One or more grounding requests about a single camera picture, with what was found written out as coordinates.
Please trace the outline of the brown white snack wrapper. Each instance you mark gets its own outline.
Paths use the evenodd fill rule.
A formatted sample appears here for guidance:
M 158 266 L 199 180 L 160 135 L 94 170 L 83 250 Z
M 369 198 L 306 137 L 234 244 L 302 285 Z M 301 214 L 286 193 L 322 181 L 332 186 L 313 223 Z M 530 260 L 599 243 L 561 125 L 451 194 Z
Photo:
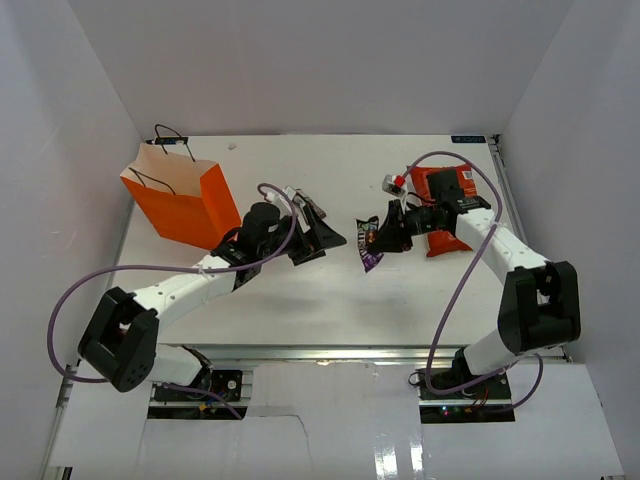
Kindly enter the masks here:
M 296 198 L 308 205 L 319 218 L 326 218 L 326 212 L 302 189 L 296 189 Z

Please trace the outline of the purple brown snack wrapper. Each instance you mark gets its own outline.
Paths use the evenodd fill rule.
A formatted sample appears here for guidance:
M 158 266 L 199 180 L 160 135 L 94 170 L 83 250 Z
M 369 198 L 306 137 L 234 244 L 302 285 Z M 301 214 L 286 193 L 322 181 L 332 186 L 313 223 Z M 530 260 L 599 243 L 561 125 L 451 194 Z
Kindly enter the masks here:
M 375 240 L 379 229 L 379 217 L 372 216 L 367 220 L 356 219 L 357 249 L 365 273 L 378 266 L 383 253 L 370 253 L 369 246 Z

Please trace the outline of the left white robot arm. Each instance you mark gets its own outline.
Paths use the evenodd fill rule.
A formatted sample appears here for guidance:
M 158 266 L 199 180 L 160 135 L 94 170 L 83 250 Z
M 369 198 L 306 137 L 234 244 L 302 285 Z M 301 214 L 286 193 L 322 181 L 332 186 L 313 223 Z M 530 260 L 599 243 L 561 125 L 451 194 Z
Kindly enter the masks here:
M 159 334 L 191 311 L 247 284 L 269 257 L 285 255 L 300 265 L 346 242 L 309 206 L 285 215 L 272 204 L 255 203 L 241 226 L 231 229 L 191 272 L 133 292 L 108 290 L 78 352 L 121 393 L 154 382 L 174 384 L 188 398 L 202 398 L 211 387 L 209 361 L 193 348 L 159 343 Z

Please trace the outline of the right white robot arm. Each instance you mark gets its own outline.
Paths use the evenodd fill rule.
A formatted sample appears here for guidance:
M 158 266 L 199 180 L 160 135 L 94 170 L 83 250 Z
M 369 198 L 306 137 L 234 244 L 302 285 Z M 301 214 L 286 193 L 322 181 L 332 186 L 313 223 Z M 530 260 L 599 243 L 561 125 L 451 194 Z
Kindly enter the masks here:
M 383 190 L 394 198 L 367 250 L 401 253 L 412 248 L 413 237 L 442 230 L 471 247 L 472 262 L 484 262 L 501 282 L 496 328 L 459 349 L 449 370 L 425 374 L 431 393 L 472 399 L 486 389 L 488 378 L 518 360 L 580 337 L 578 275 L 569 262 L 547 259 L 500 226 L 485 199 L 465 194 L 454 169 L 431 175 L 428 183 L 430 201 L 415 206 L 406 201 L 402 176 L 384 179 Z

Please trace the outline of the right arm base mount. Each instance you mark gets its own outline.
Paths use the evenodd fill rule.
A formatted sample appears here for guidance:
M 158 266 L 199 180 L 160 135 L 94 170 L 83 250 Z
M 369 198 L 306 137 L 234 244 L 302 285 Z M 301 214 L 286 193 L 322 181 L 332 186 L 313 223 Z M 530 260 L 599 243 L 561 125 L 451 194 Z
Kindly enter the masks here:
M 423 425 L 511 423 L 512 395 L 505 374 L 448 395 L 435 395 L 426 388 L 425 370 L 411 373 L 407 383 L 419 397 L 420 420 Z

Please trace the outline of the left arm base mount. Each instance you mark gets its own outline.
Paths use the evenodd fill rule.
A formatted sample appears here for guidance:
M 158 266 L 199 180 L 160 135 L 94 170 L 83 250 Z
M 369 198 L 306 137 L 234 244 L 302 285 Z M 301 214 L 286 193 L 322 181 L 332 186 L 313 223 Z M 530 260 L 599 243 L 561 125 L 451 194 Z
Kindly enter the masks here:
M 206 394 L 155 387 L 148 408 L 148 418 L 236 421 L 242 420 L 246 415 L 241 370 L 210 370 L 190 388 L 206 391 Z

